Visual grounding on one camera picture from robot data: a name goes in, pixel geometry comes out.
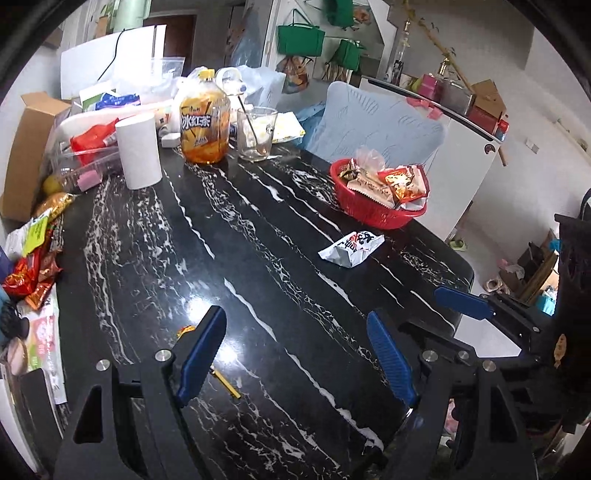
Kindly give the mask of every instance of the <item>white board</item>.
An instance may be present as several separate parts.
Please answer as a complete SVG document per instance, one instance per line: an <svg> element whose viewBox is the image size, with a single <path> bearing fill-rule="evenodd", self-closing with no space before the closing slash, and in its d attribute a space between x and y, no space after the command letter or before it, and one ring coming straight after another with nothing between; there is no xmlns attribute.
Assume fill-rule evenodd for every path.
<svg viewBox="0 0 591 480"><path fill-rule="evenodd" d="M137 61L162 58L164 55L164 34L166 25L142 27L121 33L117 46L117 57L101 81L113 75L118 64L125 65ZM61 54L61 98L71 100L80 90L93 86L101 73L115 56L115 45L119 33L96 38L75 46Z"/></svg>

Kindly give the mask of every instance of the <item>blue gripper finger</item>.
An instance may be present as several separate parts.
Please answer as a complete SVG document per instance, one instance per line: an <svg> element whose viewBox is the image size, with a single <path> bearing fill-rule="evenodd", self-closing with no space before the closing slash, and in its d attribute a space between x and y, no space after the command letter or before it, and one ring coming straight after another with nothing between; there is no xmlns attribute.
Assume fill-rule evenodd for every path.
<svg viewBox="0 0 591 480"><path fill-rule="evenodd" d="M413 386L413 372L375 312L368 315L367 330L369 341L390 384L390 390L397 399L412 407L418 397Z"/></svg>

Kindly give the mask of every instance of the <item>red snack wrapper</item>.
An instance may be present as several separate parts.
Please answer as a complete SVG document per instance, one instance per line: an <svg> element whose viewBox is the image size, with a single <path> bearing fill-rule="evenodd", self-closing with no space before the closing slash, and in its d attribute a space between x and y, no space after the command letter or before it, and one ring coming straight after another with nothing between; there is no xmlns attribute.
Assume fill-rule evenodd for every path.
<svg viewBox="0 0 591 480"><path fill-rule="evenodd" d="M55 277L40 281L37 284L35 291L25 297L25 301L31 306L33 310L39 310L41 308L55 282Z"/></svg>
<svg viewBox="0 0 591 480"><path fill-rule="evenodd" d="M56 263L56 255L61 253L61 250L54 250L53 252L49 252L41 261L41 265L39 267L39 277L37 281L42 282L47 280L48 278L55 277L59 272L63 270L57 266Z"/></svg>
<svg viewBox="0 0 591 480"><path fill-rule="evenodd" d="M86 150L95 150L97 148L110 147L117 143L115 133L115 124L119 121L118 118L113 120L110 124L95 125L90 127L86 132L77 135L70 139L70 146L74 152L84 152ZM78 159L83 165L88 165L95 159L96 153L85 153L78 155Z"/></svg>
<svg viewBox="0 0 591 480"><path fill-rule="evenodd" d="M21 258L14 267L14 271L4 279L2 288L10 297L21 299L35 291L39 279L41 258L45 257L52 236L53 227L50 227L45 232L43 245L33 250L26 258Z"/></svg>
<svg viewBox="0 0 591 480"><path fill-rule="evenodd" d="M387 168L378 178L390 187L398 203L412 202L429 195L429 183L422 165Z"/></svg>

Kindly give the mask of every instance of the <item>paper towel roll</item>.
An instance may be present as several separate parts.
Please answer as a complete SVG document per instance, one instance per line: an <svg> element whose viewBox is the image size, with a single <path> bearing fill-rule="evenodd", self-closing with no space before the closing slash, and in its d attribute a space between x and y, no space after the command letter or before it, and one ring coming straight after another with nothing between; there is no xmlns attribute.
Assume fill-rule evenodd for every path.
<svg viewBox="0 0 591 480"><path fill-rule="evenodd" d="M125 183L131 190L162 180L153 113L130 116L115 124Z"/></svg>

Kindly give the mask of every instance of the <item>doorway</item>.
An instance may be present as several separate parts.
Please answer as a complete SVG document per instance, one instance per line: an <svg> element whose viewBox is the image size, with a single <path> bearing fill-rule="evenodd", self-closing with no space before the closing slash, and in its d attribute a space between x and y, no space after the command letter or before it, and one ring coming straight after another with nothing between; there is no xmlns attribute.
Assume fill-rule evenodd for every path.
<svg viewBox="0 0 591 480"><path fill-rule="evenodd" d="M165 17L149 17L144 20L144 26L166 25L164 36L164 56L184 57L183 76L192 70L193 37L195 35L195 15L170 15Z"/></svg>

